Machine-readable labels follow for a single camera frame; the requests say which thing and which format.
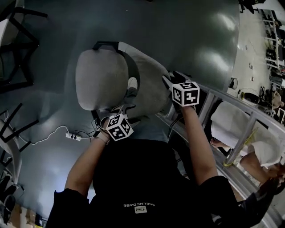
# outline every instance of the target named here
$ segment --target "person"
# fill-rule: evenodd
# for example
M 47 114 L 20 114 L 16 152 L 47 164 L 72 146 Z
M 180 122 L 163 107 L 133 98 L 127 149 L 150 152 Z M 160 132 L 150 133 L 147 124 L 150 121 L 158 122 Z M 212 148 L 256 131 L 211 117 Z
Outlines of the person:
M 211 116 L 211 139 L 214 147 L 234 148 L 244 133 L 249 115 L 228 102 L 221 102 Z M 261 184 L 284 172 L 278 165 L 284 140 L 260 122 L 255 123 L 252 135 L 240 151 L 240 165 Z
M 277 91 L 274 92 L 272 97 L 272 109 L 284 107 L 284 102 L 281 100 L 281 96 Z
M 229 181 L 218 176 L 195 109 L 184 107 L 182 113 L 194 182 L 179 173 L 174 151 L 153 131 L 142 132 L 147 139 L 137 136 L 111 140 L 108 145 L 105 140 L 94 138 L 70 170 L 64 191 L 55 191 L 46 227 L 213 227 L 211 214 L 231 223 L 231 227 L 232 221 L 238 224 L 235 196 Z M 135 133 L 140 135 L 136 127 L 131 136 Z M 96 195 L 89 203 L 87 194 L 92 182 Z

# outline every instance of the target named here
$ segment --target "sneaker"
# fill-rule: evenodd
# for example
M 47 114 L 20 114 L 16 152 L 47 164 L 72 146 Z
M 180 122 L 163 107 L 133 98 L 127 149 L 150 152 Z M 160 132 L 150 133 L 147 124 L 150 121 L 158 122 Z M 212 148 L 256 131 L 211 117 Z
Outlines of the sneaker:
M 138 89 L 138 81 L 135 77 L 129 78 L 128 89 L 130 88 L 135 88 L 136 90 Z

